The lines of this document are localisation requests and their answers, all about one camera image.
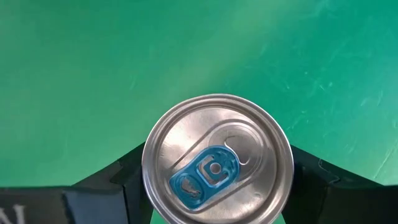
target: can lid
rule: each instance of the can lid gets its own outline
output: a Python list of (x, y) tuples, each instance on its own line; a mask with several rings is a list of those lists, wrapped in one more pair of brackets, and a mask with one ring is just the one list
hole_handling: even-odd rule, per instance
[(148, 197), (169, 223), (272, 223), (293, 173), (280, 126), (233, 95), (174, 106), (150, 132), (142, 155)]

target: can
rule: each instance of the can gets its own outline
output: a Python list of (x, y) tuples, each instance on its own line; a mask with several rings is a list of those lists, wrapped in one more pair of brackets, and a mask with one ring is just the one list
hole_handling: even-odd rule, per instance
[(147, 195), (169, 223), (272, 223), (293, 174), (292, 150), (275, 119), (226, 94), (171, 108), (142, 155)]

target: can rim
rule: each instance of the can rim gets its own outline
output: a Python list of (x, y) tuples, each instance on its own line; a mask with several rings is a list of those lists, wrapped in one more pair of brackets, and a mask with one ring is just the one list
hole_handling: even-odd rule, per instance
[(286, 178), (283, 180), (284, 185), (283, 185), (283, 194), (279, 197), (278, 200), (278, 205), (274, 207), (274, 209), (267, 214), (267, 216), (270, 216), (270, 219), (268, 219), (269, 223), (272, 223), (273, 221), (276, 220), (276, 218), (281, 214), (283, 208), (285, 207), (285, 204), (287, 203), (287, 198), (289, 197), (290, 190), (292, 187), (292, 182), (293, 182), (293, 175), (294, 175), (294, 159), (293, 159), (293, 154), (292, 150), (290, 148), (289, 140), (287, 139), (287, 136), (283, 132), (281, 126), (276, 122), (276, 120), (264, 109), (262, 109), (260, 106), (257, 104), (241, 98), (239, 96), (235, 95), (229, 95), (229, 94), (222, 94), (222, 93), (217, 93), (217, 94), (209, 94), (209, 95), (202, 95), (202, 96), (197, 96), (194, 98), (190, 98), (187, 100), (184, 100), (177, 105), (173, 106), (171, 109), (169, 109), (165, 114), (163, 114), (160, 119), (155, 123), (154, 127), (151, 129), (148, 138), (146, 140), (145, 146), (144, 146), (144, 152), (142, 153), (142, 178), (144, 181), (144, 188), (147, 193), (147, 196), (149, 200), (151, 201), (152, 205), (154, 208), (158, 211), (158, 213), (162, 216), (163, 219), (165, 219), (167, 222), (173, 221), (173, 223), (185, 223), (183, 220), (176, 218), (172, 212), (169, 209), (165, 208), (165, 205), (163, 202), (160, 200), (156, 200), (156, 193), (154, 192), (154, 188), (150, 186), (150, 178), (149, 178), (149, 172), (145, 167), (147, 167), (147, 160), (150, 159), (150, 149), (148, 147), (153, 146), (152, 140), (157, 139), (157, 135), (159, 132), (159, 128), (166, 123), (170, 115), (172, 115), (174, 112), (179, 110), (181, 107), (188, 105), (192, 102), (195, 101), (200, 101), (200, 100), (205, 100), (207, 98), (219, 98), (219, 99), (226, 99), (226, 100), (235, 100), (238, 101), (239, 103), (244, 103), (245, 105), (250, 106), (251, 108), (255, 109), (256, 111), (260, 112), (260, 114), (263, 114), (269, 119), (269, 121), (272, 123), (274, 126), (273, 128), (277, 131), (277, 137), (281, 140), (282, 143), (282, 148), (287, 148), (285, 149), (287, 154), (284, 153), (285, 158), (287, 161), (285, 162), (285, 166), (288, 167), (288, 169), (285, 170), (285, 176)]

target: blue pull tab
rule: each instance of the blue pull tab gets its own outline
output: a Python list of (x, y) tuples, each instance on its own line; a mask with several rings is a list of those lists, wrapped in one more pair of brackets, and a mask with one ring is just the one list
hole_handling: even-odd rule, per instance
[(176, 196), (189, 209), (196, 209), (232, 184), (239, 176), (239, 160), (225, 146), (210, 146), (169, 180)]

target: green background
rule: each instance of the green background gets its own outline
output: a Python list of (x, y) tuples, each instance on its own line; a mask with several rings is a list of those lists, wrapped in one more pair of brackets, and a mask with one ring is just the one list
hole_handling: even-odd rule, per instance
[(170, 107), (208, 93), (245, 97), (292, 144), (398, 184), (397, 9), (0, 0), (0, 186), (73, 184), (143, 142)]

